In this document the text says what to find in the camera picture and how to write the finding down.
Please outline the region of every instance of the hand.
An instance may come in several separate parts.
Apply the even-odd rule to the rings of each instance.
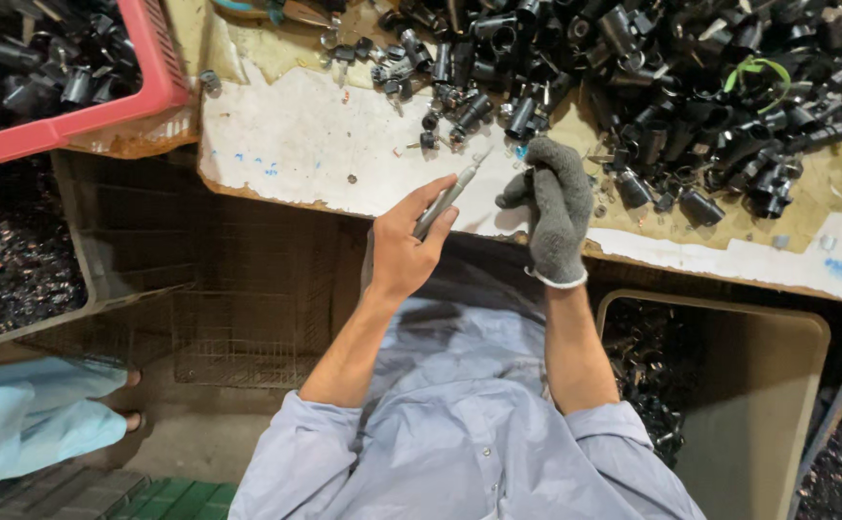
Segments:
[[[594,205],[581,157],[568,146],[537,137],[527,146],[525,160],[536,167],[533,178],[522,174],[511,179],[495,204],[518,207],[535,199],[539,217],[530,234],[532,274],[550,287],[581,285],[588,279],[581,247]]]
[[[367,294],[398,306],[420,289],[440,261],[440,249],[460,210],[449,207],[427,231],[424,242],[412,236],[415,221],[440,192],[456,183],[456,175],[426,184],[402,199],[373,223],[373,278]]]

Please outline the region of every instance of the glove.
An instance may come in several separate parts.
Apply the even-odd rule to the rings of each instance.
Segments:
[[[534,268],[528,273],[558,289],[581,285],[588,279],[582,242],[594,206],[582,159],[568,146],[536,137],[527,146],[525,161],[535,167],[532,178],[527,173],[515,176],[495,204],[507,209],[535,200],[539,210],[530,234]]]

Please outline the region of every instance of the metal screwdriver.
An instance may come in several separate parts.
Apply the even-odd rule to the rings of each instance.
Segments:
[[[472,166],[469,166],[460,172],[456,178],[456,184],[453,184],[449,189],[440,192],[437,199],[435,199],[430,207],[427,207],[425,212],[421,214],[421,217],[418,218],[417,224],[415,224],[415,231],[412,232],[413,237],[418,240],[424,240],[427,236],[427,231],[430,230],[430,225],[434,223],[434,220],[436,220],[439,215],[444,212],[444,210],[453,204],[456,197],[460,196],[462,190],[464,190],[466,185],[473,180],[473,177],[475,177],[475,172],[477,172],[478,167],[482,165],[482,161],[484,161],[490,153],[491,148],[488,148],[488,150],[486,150],[479,159],[476,159],[473,162]]]

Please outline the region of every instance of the concrete floor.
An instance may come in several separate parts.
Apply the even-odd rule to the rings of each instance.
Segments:
[[[137,387],[104,398],[116,410],[142,410],[147,424],[80,461],[153,478],[241,482],[257,439],[287,390],[182,384],[174,382],[173,374],[173,357],[168,356],[150,364]]]

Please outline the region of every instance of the foot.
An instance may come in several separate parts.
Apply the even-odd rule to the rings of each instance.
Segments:
[[[137,431],[145,422],[141,412],[126,412],[120,415],[126,419],[126,433]]]
[[[130,370],[126,375],[126,387],[132,388],[142,382],[142,372],[140,370]]]

